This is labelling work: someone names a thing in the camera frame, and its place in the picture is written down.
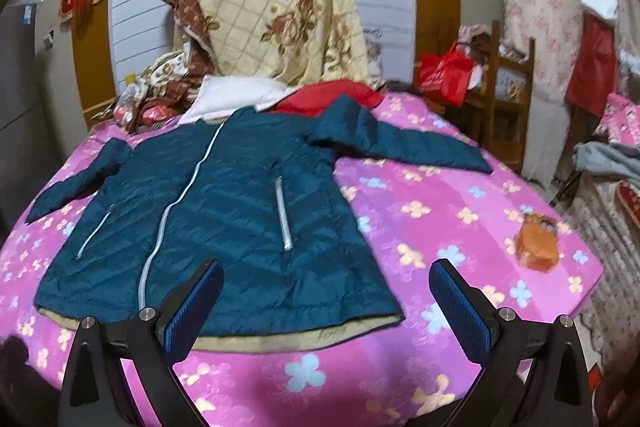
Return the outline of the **brown patterned blanket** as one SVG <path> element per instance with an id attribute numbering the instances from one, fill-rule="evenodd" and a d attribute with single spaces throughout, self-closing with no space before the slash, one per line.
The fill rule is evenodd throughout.
<path id="1" fill-rule="evenodd" d="M 171 8 L 177 31 L 173 51 L 158 58 L 142 74 L 134 76 L 113 108 L 116 124 L 134 134 L 186 113 L 204 77 L 216 72 L 216 58 L 209 31 L 218 23 L 207 16 L 198 0 L 163 0 Z"/>

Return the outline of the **orange pouch on bed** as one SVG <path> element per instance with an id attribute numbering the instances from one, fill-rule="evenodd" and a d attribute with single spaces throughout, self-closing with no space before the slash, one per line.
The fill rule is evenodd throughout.
<path id="1" fill-rule="evenodd" d="M 526 212 L 514 236 L 514 247 L 519 265 L 537 272 L 550 272 L 560 260 L 558 221 L 536 211 Z"/>

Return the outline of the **pink floral bed sheet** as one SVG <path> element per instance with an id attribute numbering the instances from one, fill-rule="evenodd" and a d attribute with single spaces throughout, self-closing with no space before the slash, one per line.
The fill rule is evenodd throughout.
<path id="1" fill-rule="evenodd" d="M 477 366 L 428 289 L 437 259 L 450 261 L 494 305 L 541 322 L 578 313 L 602 277 L 597 257 L 566 223 L 552 271 L 518 263 L 513 241 L 525 213 L 549 206 L 501 164 L 483 176 L 342 159 L 335 174 L 405 320 L 303 354 L 192 352 L 176 373 L 209 424 L 399 426 L 463 395 Z"/>

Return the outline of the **grey refrigerator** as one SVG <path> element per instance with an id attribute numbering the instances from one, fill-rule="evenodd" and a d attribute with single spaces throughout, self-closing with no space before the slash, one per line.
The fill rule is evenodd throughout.
<path id="1" fill-rule="evenodd" d="M 1 225 L 7 230 L 61 166 L 35 54 L 33 4 L 1 12 Z"/>

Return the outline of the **teal quilted down jacket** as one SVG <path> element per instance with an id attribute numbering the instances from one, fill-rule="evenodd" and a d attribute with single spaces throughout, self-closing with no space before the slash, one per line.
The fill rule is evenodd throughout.
<path id="1" fill-rule="evenodd" d="M 401 306 L 334 180 L 344 156 L 490 169 L 477 147 L 396 128 L 345 95 L 316 117 L 243 107 L 138 145 L 111 139 L 32 204 L 29 221 L 88 202 L 35 307 L 59 319 L 125 320 L 214 258 L 224 286 L 198 324 L 207 350 L 322 349 L 395 325 Z"/>

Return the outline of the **wooden chair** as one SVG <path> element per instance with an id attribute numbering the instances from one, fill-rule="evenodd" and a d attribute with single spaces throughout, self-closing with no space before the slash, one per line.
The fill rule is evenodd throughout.
<path id="1" fill-rule="evenodd" d="M 463 27 L 457 49 L 480 68 L 480 81 L 446 115 L 506 167 L 521 173 L 532 104 L 536 42 L 520 52 L 503 41 L 502 25 Z"/>

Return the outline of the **cream floral quilt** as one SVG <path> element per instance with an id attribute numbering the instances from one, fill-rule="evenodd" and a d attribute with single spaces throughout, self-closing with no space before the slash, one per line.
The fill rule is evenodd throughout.
<path id="1" fill-rule="evenodd" d="M 355 0 L 195 0 L 195 37 L 221 76 L 302 87 L 349 79 L 374 86 Z"/>

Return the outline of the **red plastic bag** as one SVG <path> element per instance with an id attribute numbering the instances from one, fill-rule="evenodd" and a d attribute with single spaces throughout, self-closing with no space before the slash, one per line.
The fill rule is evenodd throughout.
<path id="1" fill-rule="evenodd" d="M 442 106 L 463 104 L 475 66 L 457 46 L 454 42 L 442 56 L 424 54 L 420 58 L 416 89 L 427 100 Z"/>

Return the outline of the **red hanging cloth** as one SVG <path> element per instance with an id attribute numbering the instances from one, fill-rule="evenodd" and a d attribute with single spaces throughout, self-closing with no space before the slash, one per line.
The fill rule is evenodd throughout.
<path id="1" fill-rule="evenodd" d="M 616 74 L 614 29 L 599 17 L 585 12 L 582 41 L 565 100 L 591 115 L 602 117 L 608 95 L 615 88 Z"/>

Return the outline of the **white pillow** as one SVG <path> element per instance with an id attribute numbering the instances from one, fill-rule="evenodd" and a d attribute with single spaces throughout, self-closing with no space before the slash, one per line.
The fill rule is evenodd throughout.
<path id="1" fill-rule="evenodd" d="M 212 76 L 203 78 L 198 96 L 182 115 L 178 125 L 198 120 L 227 118 L 242 107 L 254 107 L 257 112 L 276 105 L 297 90 L 271 78 L 242 76 Z"/>

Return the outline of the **red garment on bed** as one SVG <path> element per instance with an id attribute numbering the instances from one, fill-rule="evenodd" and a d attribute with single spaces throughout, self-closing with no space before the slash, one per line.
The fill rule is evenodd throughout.
<path id="1" fill-rule="evenodd" d="M 271 107 L 269 112 L 317 117 L 343 95 L 367 109 L 378 107 L 384 100 L 380 92 L 365 83 L 339 79 L 303 87 Z"/>

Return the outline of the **pink floral hanging curtain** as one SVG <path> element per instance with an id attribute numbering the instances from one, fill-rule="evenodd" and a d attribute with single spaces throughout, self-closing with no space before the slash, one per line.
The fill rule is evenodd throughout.
<path id="1" fill-rule="evenodd" d="M 534 91 L 562 102 L 582 38 L 580 0 L 504 0 L 504 29 L 521 52 L 535 41 Z"/>

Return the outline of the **grey cloth on right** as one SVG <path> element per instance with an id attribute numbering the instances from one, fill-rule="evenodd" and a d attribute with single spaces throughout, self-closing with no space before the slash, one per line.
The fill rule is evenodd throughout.
<path id="1" fill-rule="evenodd" d="M 574 147 L 574 167 L 593 176 L 607 176 L 639 186 L 639 147 L 601 142 L 579 143 Z"/>

